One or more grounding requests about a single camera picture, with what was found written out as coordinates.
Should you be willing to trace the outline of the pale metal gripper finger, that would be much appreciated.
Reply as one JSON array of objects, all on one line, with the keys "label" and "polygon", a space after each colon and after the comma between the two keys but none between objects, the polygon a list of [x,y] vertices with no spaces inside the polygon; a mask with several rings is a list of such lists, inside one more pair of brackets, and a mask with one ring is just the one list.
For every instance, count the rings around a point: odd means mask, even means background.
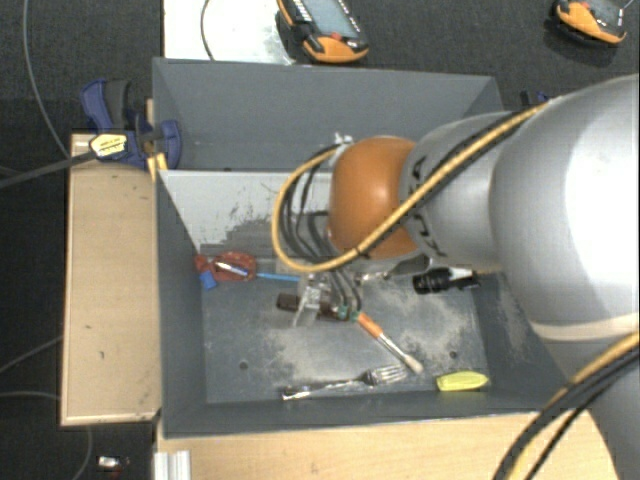
[{"label": "pale metal gripper finger", "polygon": [[310,327],[318,318],[320,313],[320,304],[316,302],[310,302],[305,298],[301,298],[297,309],[294,313],[294,317],[291,322],[292,327]]},{"label": "pale metal gripper finger", "polygon": [[308,274],[302,279],[302,298],[307,302],[329,300],[329,277],[327,274]]}]

